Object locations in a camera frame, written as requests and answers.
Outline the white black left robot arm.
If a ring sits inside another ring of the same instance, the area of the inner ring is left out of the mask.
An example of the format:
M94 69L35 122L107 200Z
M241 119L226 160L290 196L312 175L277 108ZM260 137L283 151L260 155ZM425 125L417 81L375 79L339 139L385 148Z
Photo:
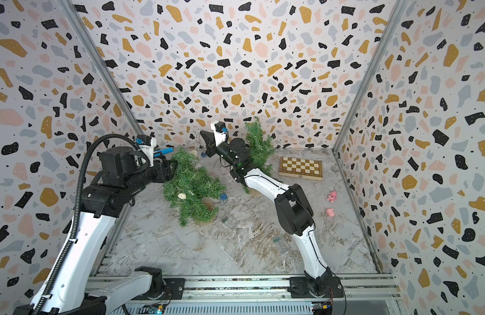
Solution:
M100 153L102 170L88 186L79 185L69 235L46 281L28 305L15 314L110 314L138 296L166 294L162 271L137 268L100 293L87 293L91 269L108 233L126 205L151 183L174 177L176 161L142 144Z

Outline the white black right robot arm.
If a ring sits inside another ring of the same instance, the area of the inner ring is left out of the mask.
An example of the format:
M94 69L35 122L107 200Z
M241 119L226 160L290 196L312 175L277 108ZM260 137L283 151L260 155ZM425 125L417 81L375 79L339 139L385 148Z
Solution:
M342 286L338 277L321 255L315 237L312 207L300 185L286 185L266 175L249 160L246 143L241 138L228 141L225 128L201 131L206 144L206 155L218 155L226 161L229 173L236 182L258 191L271 200L276 208L278 222L292 236L304 261L305 277L295 281L290 292L298 295L332 298Z

